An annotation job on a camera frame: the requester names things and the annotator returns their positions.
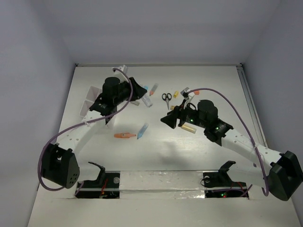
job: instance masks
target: cable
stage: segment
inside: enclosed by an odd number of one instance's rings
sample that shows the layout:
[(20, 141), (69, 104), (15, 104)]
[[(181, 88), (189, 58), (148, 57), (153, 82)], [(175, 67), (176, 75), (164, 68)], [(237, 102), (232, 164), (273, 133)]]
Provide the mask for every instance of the cable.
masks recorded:
[(80, 192), (80, 190), (83, 187), (83, 185), (84, 185), (84, 181), (81, 183), (81, 185), (79, 186), (78, 190), (75, 192), (74, 196), (76, 196)]
[(238, 183), (238, 185), (240, 185), (242, 191), (244, 192), (242, 184), (240, 182), (237, 182), (237, 183)]
[[(126, 106), (129, 104), (129, 102), (131, 101), (132, 99), (132, 96), (133, 96), (133, 85), (130, 81), (130, 79), (128, 78), (128, 76), (120, 69), (118, 68), (113, 68), (113, 70), (117, 70), (119, 71), (120, 73), (123, 74), (123, 76), (125, 76), (125, 78), (128, 80), (128, 83), (131, 87), (131, 93), (129, 95), (129, 98), (126, 102), (126, 104), (120, 109), (118, 110), (117, 112), (114, 112), (110, 115), (107, 115), (107, 116), (103, 116), (103, 117), (100, 117), (100, 118), (97, 118), (97, 119), (94, 119), (94, 120), (90, 120), (90, 121), (87, 121), (87, 123), (93, 123), (93, 122), (97, 122), (97, 121), (100, 121), (100, 120), (104, 120), (106, 118), (110, 118), (110, 117), (113, 117), (115, 116), (116, 114), (120, 113), (122, 110), (124, 110), (126, 108)], [(39, 183), (42, 185), (42, 187), (44, 187), (45, 189), (49, 190), (49, 191), (52, 191), (52, 192), (56, 192), (56, 191), (59, 191), (61, 189), (63, 189), (64, 187), (60, 187), (60, 188), (50, 188), (48, 186), (46, 186), (42, 180), (42, 175), (41, 175), (41, 164), (42, 164), (42, 158), (43, 158), (43, 155), (46, 151), (46, 148), (48, 147), (48, 145), (54, 140), (56, 139), (57, 137), (59, 137), (60, 135), (62, 135), (63, 133), (71, 130), (71, 129), (74, 129), (74, 128), (77, 128), (77, 127), (80, 127), (82, 125), (85, 125), (85, 122), (81, 122), (79, 124), (76, 124), (76, 125), (73, 125), (71, 127), (68, 127), (67, 129), (64, 129), (63, 131), (59, 132), (58, 134), (54, 135), (52, 138), (49, 139), (49, 141), (45, 144), (45, 146), (43, 147), (42, 151), (41, 151), (41, 154), (40, 154), (40, 157), (39, 157), (39, 161), (38, 161), (38, 168), (37, 168), (37, 172), (38, 172), (38, 179), (39, 179)]]
[(205, 187), (205, 185), (202, 184), (202, 181), (204, 181), (204, 178), (200, 181), (200, 184), (201, 184), (203, 187)]
[(211, 88), (198, 88), (198, 89), (194, 89), (194, 90), (190, 90), (188, 91), (188, 93), (191, 93), (191, 92), (195, 92), (195, 91), (213, 91), (215, 93), (217, 93), (218, 95), (220, 95), (222, 98), (224, 98), (228, 104), (232, 107), (232, 109), (234, 110), (234, 112), (236, 113), (236, 115), (238, 116), (239, 120), (241, 121), (242, 125), (244, 126), (246, 132), (248, 133), (249, 137), (250, 137), (250, 140), (251, 140), (251, 143), (253, 145), (253, 147), (255, 148), (256, 150), (256, 154), (258, 156), (258, 159), (259, 159), (259, 162), (260, 162), (260, 167), (261, 167), (261, 170), (262, 170), (262, 174), (263, 174), (263, 179), (264, 179), (264, 182), (265, 182), (265, 189), (262, 188), (262, 191), (263, 191), (263, 194), (265, 196), (268, 196), (269, 194), (269, 189), (268, 189), (268, 181), (267, 181), (267, 177), (266, 177), (266, 173), (265, 173), (265, 168), (264, 168), (264, 165), (263, 165), (263, 161), (262, 161), (262, 158), (261, 158), (261, 155), (260, 155), (260, 152), (258, 150), (258, 148), (256, 147), (256, 143), (255, 143), (255, 140), (254, 138), (252, 137), (251, 135), (251, 132), (249, 131), (247, 125), (245, 124), (245, 122), (243, 121), (243, 119), (241, 118), (239, 112), (236, 110), (235, 106), (229, 101), (229, 99), (224, 96), (222, 93), (218, 92), (217, 90), (214, 90), (214, 89), (211, 89)]
[(103, 187), (101, 188), (101, 195), (104, 194), (104, 189), (106, 188), (107, 182), (108, 182), (108, 179), (105, 180), (104, 185), (103, 185)]

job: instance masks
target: orange object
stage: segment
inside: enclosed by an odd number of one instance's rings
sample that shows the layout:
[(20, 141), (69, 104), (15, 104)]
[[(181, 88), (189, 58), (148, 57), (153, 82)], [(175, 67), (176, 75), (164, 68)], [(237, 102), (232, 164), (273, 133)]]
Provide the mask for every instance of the orange object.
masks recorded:
[(114, 135), (115, 138), (122, 138), (122, 139), (128, 139), (128, 138), (131, 138), (133, 136), (137, 136), (137, 135), (136, 134), (131, 134), (129, 132), (118, 133), (118, 134)]
[(105, 180), (103, 187), (101, 188), (101, 195), (104, 195), (104, 189), (106, 188), (106, 184), (108, 182), (108, 179)]

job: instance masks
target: orange marker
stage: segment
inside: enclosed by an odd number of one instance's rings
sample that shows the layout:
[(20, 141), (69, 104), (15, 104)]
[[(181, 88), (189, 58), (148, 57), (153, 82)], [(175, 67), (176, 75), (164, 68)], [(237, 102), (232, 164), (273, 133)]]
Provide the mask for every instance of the orange marker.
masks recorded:
[(136, 134), (131, 134), (129, 132), (126, 132), (126, 133), (118, 133), (118, 134), (115, 134), (114, 137), (115, 138), (122, 138), (122, 139), (128, 139), (128, 138), (131, 138), (133, 136), (137, 136)]

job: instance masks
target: white panel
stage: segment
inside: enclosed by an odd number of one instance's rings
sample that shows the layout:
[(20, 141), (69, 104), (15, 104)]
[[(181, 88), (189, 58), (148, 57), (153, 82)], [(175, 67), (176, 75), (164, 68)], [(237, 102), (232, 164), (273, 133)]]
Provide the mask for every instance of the white panel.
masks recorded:
[(279, 0), (44, 0), (78, 63), (239, 63)]
[(43, 4), (36, 12), (29, 2), (0, 1), (1, 227), (28, 223), (38, 158), (58, 132), (75, 68)]
[(290, 203), (244, 198), (40, 199), (33, 214), (28, 227), (300, 227)]

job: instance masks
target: small tube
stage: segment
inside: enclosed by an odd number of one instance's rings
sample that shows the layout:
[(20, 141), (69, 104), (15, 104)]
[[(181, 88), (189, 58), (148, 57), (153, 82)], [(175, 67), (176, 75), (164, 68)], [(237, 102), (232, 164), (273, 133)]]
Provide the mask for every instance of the small tube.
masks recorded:
[(184, 129), (184, 130), (186, 130), (186, 131), (188, 131), (188, 132), (191, 132), (191, 133), (193, 133), (193, 134), (195, 134), (196, 131), (197, 131), (197, 129), (195, 129), (194, 127), (191, 127), (191, 126), (189, 126), (189, 125), (187, 125), (187, 124), (183, 124), (183, 125), (181, 126), (181, 129)]
[(179, 92), (178, 92), (178, 91), (175, 91), (175, 93), (174, 93), (174, 98), (177, 98), (178, 95), (179, 95)]

